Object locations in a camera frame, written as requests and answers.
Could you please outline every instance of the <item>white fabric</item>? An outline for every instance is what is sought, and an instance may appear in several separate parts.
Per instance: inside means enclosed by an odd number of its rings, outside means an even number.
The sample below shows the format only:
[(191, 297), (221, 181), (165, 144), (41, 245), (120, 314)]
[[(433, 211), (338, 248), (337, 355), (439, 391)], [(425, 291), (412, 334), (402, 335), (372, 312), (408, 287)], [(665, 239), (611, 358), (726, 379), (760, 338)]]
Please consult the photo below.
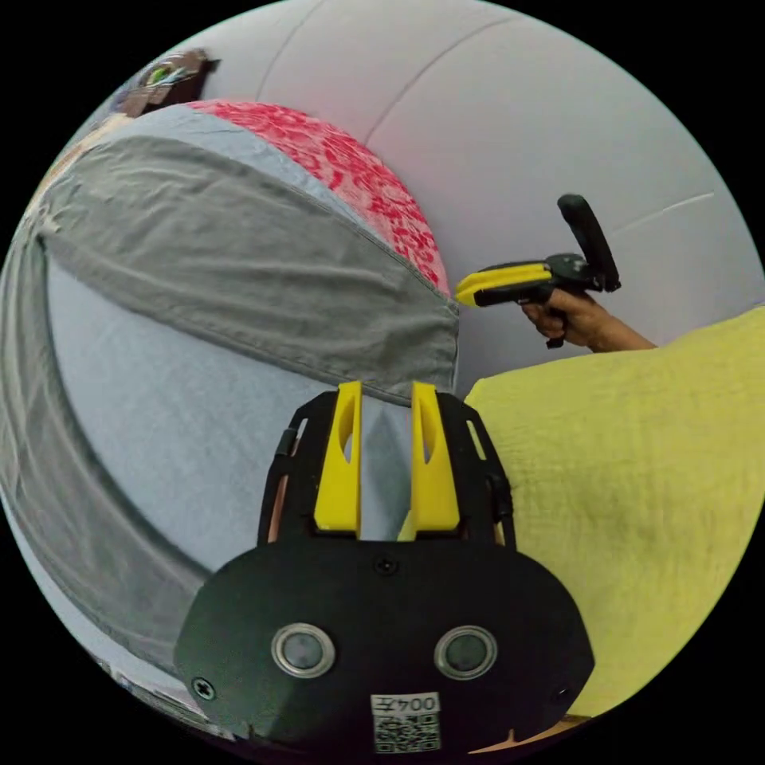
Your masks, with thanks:
[[(555, 206), (575, 193), (622, 274), (603, 302), (654, 342), (765, 296), (744, 220), (685, 127), (547, 24), (476, 0), (288, 0), (173, 49), (189, 45), (222, 60), (204, 98), (283, 104), (366, 143), (417, 199), (452, 289), (494, 263), (576, 250)], [(508, 306), (465, 312), (461, 341), (459, 394), (583, 352), (548, 351)]]

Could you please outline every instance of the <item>qr code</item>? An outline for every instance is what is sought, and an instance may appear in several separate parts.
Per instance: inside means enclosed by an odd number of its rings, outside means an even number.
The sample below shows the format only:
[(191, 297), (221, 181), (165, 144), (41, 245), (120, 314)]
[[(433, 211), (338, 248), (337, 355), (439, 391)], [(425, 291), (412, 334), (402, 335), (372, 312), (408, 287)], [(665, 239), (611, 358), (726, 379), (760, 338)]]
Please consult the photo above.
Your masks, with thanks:
[(440, 749), (438, 715), (375, 717), (375, 748), (380, 755)]

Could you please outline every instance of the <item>yellow prong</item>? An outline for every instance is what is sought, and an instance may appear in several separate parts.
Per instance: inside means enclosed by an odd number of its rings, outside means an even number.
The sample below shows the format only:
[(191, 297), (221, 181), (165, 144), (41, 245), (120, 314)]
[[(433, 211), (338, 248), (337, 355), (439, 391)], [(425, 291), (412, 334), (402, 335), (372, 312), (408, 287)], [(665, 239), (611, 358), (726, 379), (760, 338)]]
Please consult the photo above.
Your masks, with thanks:
[[(361, 532), (361, 399), (361, 382), (339, 386), (314, 509), (320, 531), (354, 532), (357, 538)], [(351, 459), (347, 460), (345, 446), (350, 437)]]
[(398, 541), (414, 541), (419, 532), (451, 532), (459, 523), (457, 492), (436, 388), (416, 382), (412, 390), (411, 504)]

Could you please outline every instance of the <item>yellow clip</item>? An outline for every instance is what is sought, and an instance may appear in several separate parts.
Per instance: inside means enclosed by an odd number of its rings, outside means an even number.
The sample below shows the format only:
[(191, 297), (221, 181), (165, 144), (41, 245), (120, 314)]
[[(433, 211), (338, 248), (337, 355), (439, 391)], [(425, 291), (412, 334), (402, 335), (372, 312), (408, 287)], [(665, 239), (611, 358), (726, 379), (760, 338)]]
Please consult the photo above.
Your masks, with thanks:
[[(361, 533), (361, 382), (338, 386), (324, 470), (316, 498), (314, 521), (322, 532)], [(352, 438), (351, 459), (345, 457)]]
[(398, 541), (413, 542), (418, 532), (451, 532), (459, 523), (457, 492), (436, 388), (416, 382), (412, 388), (412, 497)]
[(465, 277), (458, 285), (456, 300), (463, 305), (476, 305), (476, 292), (485, 289), (507, 287), (510, 284), (526, 284), (532, 281), (547, 281), (552, 273), (544, 263), (521, 263), (503, 269), (478, 271)]

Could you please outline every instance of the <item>label sticker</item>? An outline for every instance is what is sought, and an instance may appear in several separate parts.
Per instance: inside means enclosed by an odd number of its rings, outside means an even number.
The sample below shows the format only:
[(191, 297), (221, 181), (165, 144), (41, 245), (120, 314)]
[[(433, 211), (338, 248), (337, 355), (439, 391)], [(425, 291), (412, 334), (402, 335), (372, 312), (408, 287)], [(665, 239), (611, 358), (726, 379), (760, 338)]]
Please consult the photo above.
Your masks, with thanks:
[(375, 695), (371, 701), (377, 754), (414, 754), (441, 748), (437, 693)]

